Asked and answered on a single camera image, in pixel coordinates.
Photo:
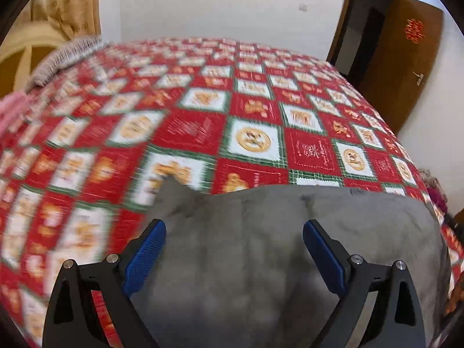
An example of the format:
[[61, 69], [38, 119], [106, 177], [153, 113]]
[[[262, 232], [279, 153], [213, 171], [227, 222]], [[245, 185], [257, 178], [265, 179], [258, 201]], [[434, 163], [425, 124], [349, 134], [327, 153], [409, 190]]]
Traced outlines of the grey quilted down jacket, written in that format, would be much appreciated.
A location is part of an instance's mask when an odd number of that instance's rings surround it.
[[161, 347], [308, 347], [337, 304], [303, 242], [310, 219], [369, 262], [403, 260], [426, 339], [438, 329], [450, 259], [420, 200], [300, 185], [206, 195], [169, 177], [146, 217], [167, 238], [131, 300]]

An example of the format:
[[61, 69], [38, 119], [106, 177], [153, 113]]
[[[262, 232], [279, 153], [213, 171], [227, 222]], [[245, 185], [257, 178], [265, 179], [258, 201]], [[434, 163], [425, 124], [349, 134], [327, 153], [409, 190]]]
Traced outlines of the red Christmas patchwork bedspread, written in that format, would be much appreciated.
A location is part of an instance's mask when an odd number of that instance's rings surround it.
[[403, 260], [349, 253], [315, 219], [303, 242], [337, 304], [308, 347], [461, 347], [449, 297], [463, 248], [374, 107], [314, 57], [228, 39], [111, 44], [30, 93], [1, 135], [1, 345], [161, 347], [131, 300], [167, 227], [146, 217], [164, 180], [206, 195], [356, 188], [422, 201], [450, 259], [425, 337]]

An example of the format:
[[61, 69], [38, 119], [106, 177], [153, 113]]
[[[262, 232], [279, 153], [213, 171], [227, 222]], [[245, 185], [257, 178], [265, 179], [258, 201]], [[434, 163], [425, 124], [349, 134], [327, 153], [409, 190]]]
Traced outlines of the pink folded blanket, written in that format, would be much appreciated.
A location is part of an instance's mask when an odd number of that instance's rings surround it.
[[23, 91], [17, 91], [1, 99], [0, 134], [4, 134], [11, 123], [31, 104], [31, 97]]

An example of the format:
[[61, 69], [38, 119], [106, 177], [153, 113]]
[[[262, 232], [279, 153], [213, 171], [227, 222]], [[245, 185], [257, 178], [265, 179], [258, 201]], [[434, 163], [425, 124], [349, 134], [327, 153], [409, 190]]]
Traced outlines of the striped grey pillow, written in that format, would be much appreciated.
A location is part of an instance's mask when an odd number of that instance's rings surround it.
[[58, 72], [105, 48], [108, 44], [108, 41], [104, 41], [98, 35], [84, 35], [66, 42], [48, 54], [35, 67], [24, 92], [30, 93], [37, 86], [44, 87]]

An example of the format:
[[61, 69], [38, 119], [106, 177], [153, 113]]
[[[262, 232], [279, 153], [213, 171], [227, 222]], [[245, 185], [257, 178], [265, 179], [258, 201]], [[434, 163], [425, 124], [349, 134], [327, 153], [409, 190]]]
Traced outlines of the brown wooden door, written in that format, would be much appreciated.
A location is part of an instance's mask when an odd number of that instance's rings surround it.
[[[424, 39], [406, 39], [407, 19], [422, 21]], [[433, 69], [441, 43], [444, 12], [419, 0], [394, 0], [386, 15], [378, 46], [358, 91], [381, 115], [393, 133], [399, 133], [411, 115]], [[413, 72], [425, 75], [416, 85]]]

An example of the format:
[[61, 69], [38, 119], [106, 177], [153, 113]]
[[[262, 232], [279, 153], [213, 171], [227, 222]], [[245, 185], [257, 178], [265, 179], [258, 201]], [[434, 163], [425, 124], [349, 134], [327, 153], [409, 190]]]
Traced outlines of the cream wooden headboard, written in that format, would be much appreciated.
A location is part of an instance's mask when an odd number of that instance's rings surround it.
[[1, 44], [1, 97], [22, 90], [39, 63], [67, 41], [47, 21], [12, 28]]

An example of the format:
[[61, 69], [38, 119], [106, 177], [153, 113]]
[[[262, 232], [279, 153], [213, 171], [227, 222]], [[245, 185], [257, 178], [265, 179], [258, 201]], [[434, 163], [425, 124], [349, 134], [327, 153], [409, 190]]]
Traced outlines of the red double happiness sticker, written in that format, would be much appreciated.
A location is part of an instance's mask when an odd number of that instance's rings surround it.
[[414, 44], [419, 44], [425, 35], [423, 34], [424, 24], [422, 21], [415, 19], [407, 19], [407, 23], [404, 28], [404, 34], [407, 40], [413, 42]]

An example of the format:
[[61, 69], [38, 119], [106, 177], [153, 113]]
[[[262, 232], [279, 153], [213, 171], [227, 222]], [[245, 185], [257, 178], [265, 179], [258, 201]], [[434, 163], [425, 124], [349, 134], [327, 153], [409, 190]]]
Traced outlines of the beige patterned curtain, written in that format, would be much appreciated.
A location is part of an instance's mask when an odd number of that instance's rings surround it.
[[49, 23], [67, 39], [102, 33], [99, 0], [31, 0], [29, 17]]

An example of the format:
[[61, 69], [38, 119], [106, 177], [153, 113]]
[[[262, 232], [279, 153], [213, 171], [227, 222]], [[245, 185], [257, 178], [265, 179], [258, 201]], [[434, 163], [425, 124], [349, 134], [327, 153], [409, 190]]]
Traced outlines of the brown wooden door frame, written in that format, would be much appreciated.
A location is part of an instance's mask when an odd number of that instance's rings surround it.
[[348, 0], [331, 63], [351, 85], [361, 83], [378, 46], [385, 18], [394, 0]]

